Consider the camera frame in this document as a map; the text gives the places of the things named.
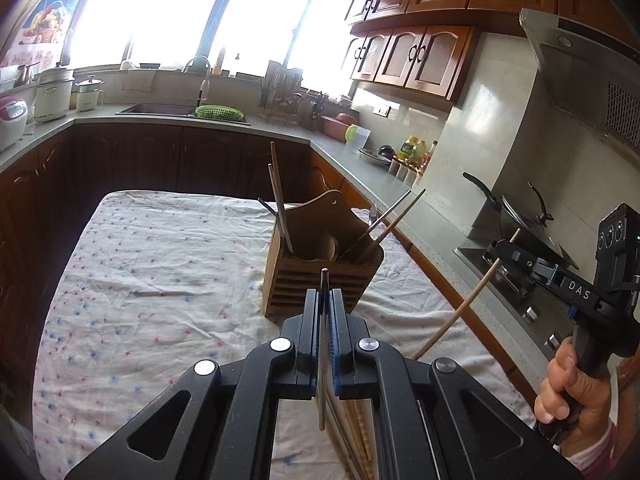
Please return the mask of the person right hand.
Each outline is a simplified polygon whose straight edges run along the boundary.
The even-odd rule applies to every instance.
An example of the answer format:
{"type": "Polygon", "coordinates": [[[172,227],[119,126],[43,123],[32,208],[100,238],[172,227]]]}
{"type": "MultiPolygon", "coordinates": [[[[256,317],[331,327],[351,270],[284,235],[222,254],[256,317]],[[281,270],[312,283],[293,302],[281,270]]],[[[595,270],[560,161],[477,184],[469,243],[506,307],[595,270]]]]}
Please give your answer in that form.
{"type": "Polygon", "coordinates": [[[582,407],[576,424],[560,444],[565,457],[597,444],[610,426],[610,380],[586,375],[578,368],[577,360],[572,338],[567,337],[548,364],[547,377],[540,384],[534,405],[536,419],[542,424],[570,417],[566,396],[582,407]]]}

